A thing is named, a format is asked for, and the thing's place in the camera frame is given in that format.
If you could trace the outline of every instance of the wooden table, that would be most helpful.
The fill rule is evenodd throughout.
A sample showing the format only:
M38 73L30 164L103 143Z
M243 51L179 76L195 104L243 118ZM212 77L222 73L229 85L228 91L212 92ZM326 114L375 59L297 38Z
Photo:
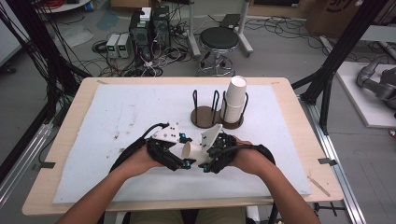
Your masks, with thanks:
M68 153L76 141L79 127L99 85L228 85L229 82L229 77L89 77L84 79L46 158L46 161L54 161L56 165L53 169L40 171L22 212L31 216L62 214L71 207L72 204L53 204L52 199L61 181ZM341 187L331 167L318 162L318 159L325 158L325 155L288 80L283 77L247 77L247 83L249 85L271 85L274 90L312 190L312 194L304 199L308 203L341 201L343 199ZM107 211L247 206L270 203L272 203L271 199L261 197L255 199L112 203Z

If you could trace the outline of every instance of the person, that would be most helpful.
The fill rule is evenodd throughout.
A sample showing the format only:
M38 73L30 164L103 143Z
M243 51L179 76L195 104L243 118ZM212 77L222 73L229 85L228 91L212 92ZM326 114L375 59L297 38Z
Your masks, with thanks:
M241 141L238 138L236 138L236 140L238 144L251 145L249 141ZM303 197L292 186L289 180L260 152L252 149L239 149L236 157L230 165L237 167L248 174L256 175L264 182L271 192L277 209L285 223L320 223L311 207L304 201ZM160 163L150 157L147 152L147 146L141 147L134 155L128 158L80 200L78 200L78 202L76 202L63 216L61 216L57 223L96 223L127 179L142 175L153 167L161 166L162 165ZM138 216L139 214L142 214L142 212L132 212L132 215L134 214ZM233 212L228 214L231 214L230 219L238 219L238 216L242 216L242 213ZM141 221L142 218L139 219L138 217L135 221L132 221L132 223L161 223L162 217L163 216L157 216L156 222L144 222Z

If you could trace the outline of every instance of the white paper cup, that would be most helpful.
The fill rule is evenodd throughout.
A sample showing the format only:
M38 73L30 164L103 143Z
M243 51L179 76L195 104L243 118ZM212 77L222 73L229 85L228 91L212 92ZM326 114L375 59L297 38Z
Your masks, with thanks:
M181 159L193 159L196 160L194 165L200 165L204 162L210 162L209 153L203 152L200 145L195 145L191 142L187 142L183 150L181 151Z
M245 102L247 84L244 77L235 76L231 78L230 85L225 94L228 105L240 106Z
M223 104L221 106L221 113L220 113L221 118L227 123L236 123L241 118L241 113L243 108L244 105L239 105L239 106L227 105L227 109L225 111L225 116L224 116L225 104L223 101Z

